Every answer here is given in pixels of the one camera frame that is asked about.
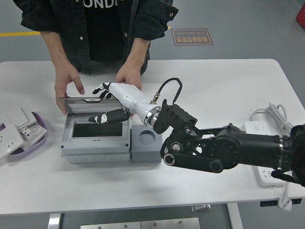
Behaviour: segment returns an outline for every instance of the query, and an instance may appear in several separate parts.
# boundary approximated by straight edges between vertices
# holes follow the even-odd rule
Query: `gray floor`
[[[213,45],[173,45],[171,31],[152,42],[151,59],[252,59],[271,58],[281,65],[305,106],[305,30],[295,21],[304,0],[175,0],[180,9],[172,29],[207,28]],[[12,1],[0,2],[0,33],[29,31],[20,26],[20,10]],[[0,37],[0,62],[49,60],[40,36]],[[245,229],[304,228],[305,204],[290,213],[258,202],[238,205]],[[82,224],[199,217],[202,228],[230,228],[225,205],[193,214],[190,207],[66,213],[64,229]],[[0,229],[47,228],[49,214],[0,216]]]

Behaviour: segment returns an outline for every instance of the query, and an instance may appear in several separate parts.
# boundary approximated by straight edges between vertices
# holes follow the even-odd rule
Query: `human hand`
[[[115,81],[116,83],[128,83],[135,85],[139,90],[142,89],[141,74],[139,65],[134,64],[132,61],[126,61],[125,64],[118,71]]]
[[[67,98],[67,85],[71,82],[74,82],[77,91],[80,94],[85,94],[84,87],[81,83],[80,75],[74,66],[69,62],[61,62],[55,66],[55,96],[56,96],[56,104],[62,111],[64,115],[67,114],[65,108],[61,105],[58,98]]]

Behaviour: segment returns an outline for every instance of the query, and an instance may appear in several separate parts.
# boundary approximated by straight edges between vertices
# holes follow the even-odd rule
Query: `transparent lid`
[[[122,108],[122,104],[116,98],[70,97],[58,99],[70,115],[103,113]]]

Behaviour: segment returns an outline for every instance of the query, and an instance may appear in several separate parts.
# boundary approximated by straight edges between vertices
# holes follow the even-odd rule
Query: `white table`
[[[114,67],[98,71],[81,77],[85,96],[91,96],[100,83],[114,81]],[[294,125],[305,123],[305,110],[274,60],[150,61],[142,76],[142,91],[152,98],[170,77],[181,79],[183,90],[176,103],[198,119],[198,128],[229,122],[241,127],[253,110],[266,108],[268,102],[283,104]],[[49,129],[44,145],[28,155],[0,161],[0,214],[190,206],[282,196],[282,187],[259,186],[253,168],[247,165],[213,174],[164,163],[70,164],[61,157],[65,116],[55,104],[54,78],[51,62],[0,64],[1,112],[27,103]],[[163,98],[171,101],[177,88],[174,83],[166,86],[159,104]],[[72,84],[68,95],[79,96]],[[133,122],[139,124],[138,117]],[[274,125],[270,127],[272,134],[281,134]],[[289,197],[305,197],[305,188],[290,184]]]

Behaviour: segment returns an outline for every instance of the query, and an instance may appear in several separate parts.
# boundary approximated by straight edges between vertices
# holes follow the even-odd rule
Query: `gray block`
[[[132,125],[132,162],[161,162],[162,135],[145,125]]]

